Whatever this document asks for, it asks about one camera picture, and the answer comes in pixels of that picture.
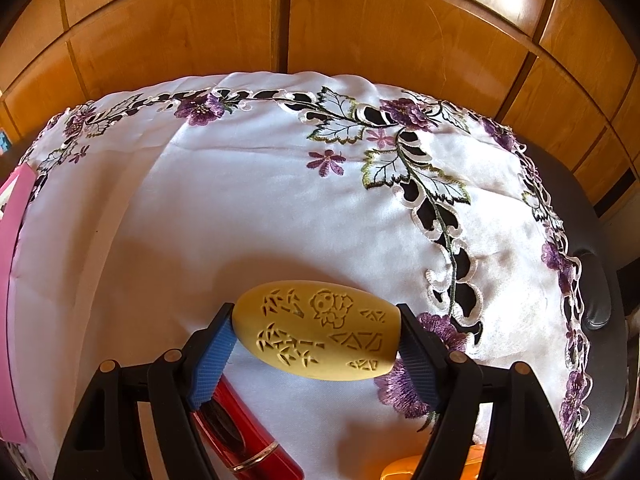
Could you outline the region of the red lighter tube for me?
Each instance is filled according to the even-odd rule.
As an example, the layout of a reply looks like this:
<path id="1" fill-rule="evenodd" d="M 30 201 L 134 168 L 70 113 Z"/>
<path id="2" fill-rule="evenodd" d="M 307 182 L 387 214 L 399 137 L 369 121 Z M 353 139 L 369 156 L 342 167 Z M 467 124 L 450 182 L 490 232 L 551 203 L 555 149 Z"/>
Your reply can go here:
<path id="1" fill-rule="evenodd" d="M 303 480 L 303 469 L 262 426 L 227 378 L 193 413 L 201 436 L 235 479 Z"/>

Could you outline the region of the pink white shallow box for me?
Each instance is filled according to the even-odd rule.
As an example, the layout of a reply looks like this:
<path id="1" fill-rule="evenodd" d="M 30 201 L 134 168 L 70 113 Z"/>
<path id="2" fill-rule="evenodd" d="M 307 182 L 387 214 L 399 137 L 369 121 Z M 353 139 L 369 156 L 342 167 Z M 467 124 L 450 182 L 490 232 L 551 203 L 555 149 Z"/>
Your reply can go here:
<path id="1" fill-rule="evenodd" d="M 29 164 L 21 164 L 1 187 L 1 439 L 11 443 L 25 443 L 26 434 L 12 376 L 14 307 L 10 279 L 18 234 L 35 180 L 35 171 Z"/>

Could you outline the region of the yellow carved oval soap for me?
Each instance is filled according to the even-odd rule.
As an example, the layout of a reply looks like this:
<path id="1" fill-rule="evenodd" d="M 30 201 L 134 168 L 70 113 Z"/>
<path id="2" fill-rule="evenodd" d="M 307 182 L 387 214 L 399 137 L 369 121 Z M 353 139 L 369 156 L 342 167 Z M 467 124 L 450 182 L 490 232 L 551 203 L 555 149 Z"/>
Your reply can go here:
<path id="1" fill-rule="evenodd" d="M 387 374 L 400 338 L 396 306 L 356 288 L 317 281 L 256 286 L 236 300 L 231 323 L 257 359 L 329 382 Z"/>

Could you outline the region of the wooden wall cabinets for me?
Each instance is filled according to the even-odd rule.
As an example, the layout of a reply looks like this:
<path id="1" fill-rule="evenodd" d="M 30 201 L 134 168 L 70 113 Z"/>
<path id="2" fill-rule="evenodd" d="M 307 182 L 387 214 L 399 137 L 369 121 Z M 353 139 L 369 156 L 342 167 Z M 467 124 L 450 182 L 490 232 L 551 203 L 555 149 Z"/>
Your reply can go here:
<path id="1" fill-rule="evenodd" d="M 26 143 L 107 93 L 244 70 L 355 74 L 503 122 L 588 198 L 639 184 L 639 58 L 599 0 L 32 0 L 1 44 Z"/>

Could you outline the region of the black padded headrest cushion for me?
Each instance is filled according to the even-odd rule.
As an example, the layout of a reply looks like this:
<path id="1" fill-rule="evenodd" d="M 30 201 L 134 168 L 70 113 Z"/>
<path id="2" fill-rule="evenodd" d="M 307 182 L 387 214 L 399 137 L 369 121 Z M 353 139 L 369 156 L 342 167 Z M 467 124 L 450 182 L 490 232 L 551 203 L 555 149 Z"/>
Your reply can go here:
<path id="1" fill-rule="evenodd" d="M 604 266 L 600 258 L 589 250 L 578 252 L 582 266 L 579 289 L 585 307 L 584 320 L 590 330 L 600 330 L 611 318 L 612 299 Z"/>

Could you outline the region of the white floral embroidered tablecloth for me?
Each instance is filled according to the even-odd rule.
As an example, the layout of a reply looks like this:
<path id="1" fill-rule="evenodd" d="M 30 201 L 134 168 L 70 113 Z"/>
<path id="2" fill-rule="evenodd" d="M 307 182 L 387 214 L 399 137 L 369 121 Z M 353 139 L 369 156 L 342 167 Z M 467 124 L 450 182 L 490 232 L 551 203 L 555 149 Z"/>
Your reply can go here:
<path id="1" fill-rule="evenodd" d="M 52 116 L 10 277 L 26 479 L 52 477 L 98 365 L 154 360 L 256 285 L 403 302 L 474 361 L 533 367 L 576 448 L 580 266 L 509 127 L 356 76 L 189 77 Z"/>

